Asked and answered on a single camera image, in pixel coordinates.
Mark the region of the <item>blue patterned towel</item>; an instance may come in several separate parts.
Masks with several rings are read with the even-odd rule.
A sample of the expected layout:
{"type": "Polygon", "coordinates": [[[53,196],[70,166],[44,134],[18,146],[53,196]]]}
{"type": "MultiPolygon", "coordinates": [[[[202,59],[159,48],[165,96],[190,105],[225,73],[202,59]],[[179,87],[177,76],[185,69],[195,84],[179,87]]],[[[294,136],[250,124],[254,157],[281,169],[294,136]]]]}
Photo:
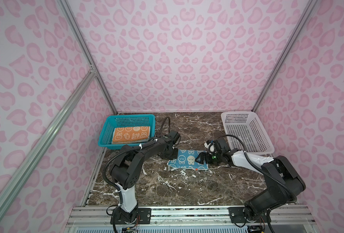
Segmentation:
{"type": "Polygon", "coordinates": [[[170,160],[167,166],[172,169],[208,170],[207,164],[202,165],[195,161],[200,153],[199,150],[178,150],[177,158],[170,160]]]}

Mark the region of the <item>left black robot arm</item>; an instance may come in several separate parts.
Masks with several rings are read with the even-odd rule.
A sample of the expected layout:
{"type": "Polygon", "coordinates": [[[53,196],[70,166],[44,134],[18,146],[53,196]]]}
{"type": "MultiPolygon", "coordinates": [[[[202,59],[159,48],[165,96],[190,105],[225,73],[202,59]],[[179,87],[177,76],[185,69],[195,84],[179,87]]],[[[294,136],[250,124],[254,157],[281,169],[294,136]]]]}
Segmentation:
{"type": "Polygon", "coordinates": [[[120,212],[123,215],[134,215],[137,211],[135,186],[140,178],[144,162],[154,155],[162,159],[177,158],[175,145],[180,141],[180,134],[171,132],[167,136],[159,136],[137,146],[123,146],[119,153],[110,160],[105,170],[108,171],[115,186],[120,192],[120,212]]]}

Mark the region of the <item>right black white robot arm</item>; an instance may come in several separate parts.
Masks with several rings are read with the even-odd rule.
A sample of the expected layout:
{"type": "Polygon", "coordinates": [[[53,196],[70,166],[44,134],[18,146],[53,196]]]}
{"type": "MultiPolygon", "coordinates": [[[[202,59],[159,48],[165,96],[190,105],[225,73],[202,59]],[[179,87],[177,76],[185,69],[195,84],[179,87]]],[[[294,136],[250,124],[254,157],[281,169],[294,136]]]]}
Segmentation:
{"type": "Polygon", "coordinates": [[[264,176],[266,189],[244,204],[244,218],[255,221],[269,210],[287,203],[295,203],[297,196],[306,189],[306,185],[290,161],[284,156],[264,157],[242,150],[230,150],[222,153],[202,152],[195,159],[199,164],[227,163],[256,171],[264,176]]]}

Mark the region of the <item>white plastic basket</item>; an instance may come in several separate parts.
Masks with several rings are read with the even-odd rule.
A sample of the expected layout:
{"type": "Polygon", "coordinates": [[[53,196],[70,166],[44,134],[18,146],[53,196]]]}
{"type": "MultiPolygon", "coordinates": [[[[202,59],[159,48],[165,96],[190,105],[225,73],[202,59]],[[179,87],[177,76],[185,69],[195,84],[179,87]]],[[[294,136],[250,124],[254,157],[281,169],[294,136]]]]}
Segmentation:
{"type": "Polygon", "coordinates": [[[271,155],[275,152],[266,130],[254,112],[233,111],[221,113],[224,131],[237,136],[246,146],[247,152],[255,155],[271,155]]]}

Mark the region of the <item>teal plastic basket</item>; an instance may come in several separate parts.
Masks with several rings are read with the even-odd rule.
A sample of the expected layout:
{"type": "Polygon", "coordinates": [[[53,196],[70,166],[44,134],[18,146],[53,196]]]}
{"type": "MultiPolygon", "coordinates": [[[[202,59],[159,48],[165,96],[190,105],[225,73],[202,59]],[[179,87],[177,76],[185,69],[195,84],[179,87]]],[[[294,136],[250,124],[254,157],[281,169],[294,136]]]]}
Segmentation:
{"type": "MultiPolygon", "coordinates": [[[[153,114],[139,114],[139,115],[119,115],[110,116],[105,121],[101,131],[98,145],[110,150],[119,150],[126,144],[112,144],[113,134],[115,128],[118,127],[136,127],[149,126],[150,139],[155,135],[155,116],[153,114]]],[[[137,146],[140,143],[128,144],[129,146],[137,146]]]]}

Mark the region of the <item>orange patterned towel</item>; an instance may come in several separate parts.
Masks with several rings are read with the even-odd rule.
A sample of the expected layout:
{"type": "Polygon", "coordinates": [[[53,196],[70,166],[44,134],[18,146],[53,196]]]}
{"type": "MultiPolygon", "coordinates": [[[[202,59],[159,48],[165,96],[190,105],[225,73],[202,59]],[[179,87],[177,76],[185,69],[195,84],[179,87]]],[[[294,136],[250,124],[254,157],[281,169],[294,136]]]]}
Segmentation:
{"type": "Polygon", "coordinates": [[[149,126],[115,128],[112,144],[132,144],[145,142],[150,138],[149,126]]]}

